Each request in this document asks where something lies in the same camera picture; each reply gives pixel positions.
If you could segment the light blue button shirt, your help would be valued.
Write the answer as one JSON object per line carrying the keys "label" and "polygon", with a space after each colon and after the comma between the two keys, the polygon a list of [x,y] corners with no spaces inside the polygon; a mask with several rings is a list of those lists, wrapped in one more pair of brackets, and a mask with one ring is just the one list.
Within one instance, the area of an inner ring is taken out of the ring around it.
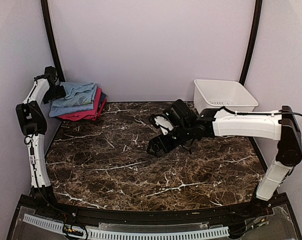
{"label": "light blue button shirt", "polygon": [[52,101],[51,108],[49,112],[49,117],[54,118],[64,114],[71,114],[75,112],[82,112],[94,109],[94,102],[85,105],[77,105],[77,106],[62,106],[56,100]]}

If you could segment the blue cloth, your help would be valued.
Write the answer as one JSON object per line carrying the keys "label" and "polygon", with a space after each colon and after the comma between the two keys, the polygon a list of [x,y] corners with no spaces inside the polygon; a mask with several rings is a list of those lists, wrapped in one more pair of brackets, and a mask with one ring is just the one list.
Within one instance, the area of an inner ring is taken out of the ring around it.
{"label": "blue cloth", "polygon": [[52,101],[53,107],[76,107],[92,104],[97,91],[97,85],[91,83],[62,82],[66,95]]}

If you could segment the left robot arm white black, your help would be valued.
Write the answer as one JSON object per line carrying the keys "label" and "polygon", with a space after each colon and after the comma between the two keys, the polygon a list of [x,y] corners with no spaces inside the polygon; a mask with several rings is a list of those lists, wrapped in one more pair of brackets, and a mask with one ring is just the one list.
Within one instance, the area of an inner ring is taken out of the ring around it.
{"label": "left robot arm white black", "polygon": [[33,86],[24,101],[15,107],[18,123],[27,146],[31,171],[31,196],[42,204],[42,210],[51,218],[61,214],[61,206],[56,203],[53,187],[49,180],[44,152],[47,122],[40,105],[65,95],[64,88],[56,84],[57,71],[52,66],[44,69],[44,74],[34,78]]}

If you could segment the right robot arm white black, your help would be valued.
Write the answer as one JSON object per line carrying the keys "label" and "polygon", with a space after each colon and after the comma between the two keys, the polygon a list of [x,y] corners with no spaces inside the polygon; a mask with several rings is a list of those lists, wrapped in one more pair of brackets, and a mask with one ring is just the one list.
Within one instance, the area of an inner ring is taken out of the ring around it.
{"label": "right robot arm white black", "polygon": [[200,114],[188,107],[172,106],[163,115],[151,115],[150,122],[162,131],[149,141],[147,147],[147,153],[156,157],[203,138],[242,136],[277,141],[277,154],[256,189],[256,198],[246,205],[246,213],[251,217],[258,216],[265,209],[264,201],[271,199],[302,160],[301,132],[288,106],[270,112],[207,108]]}

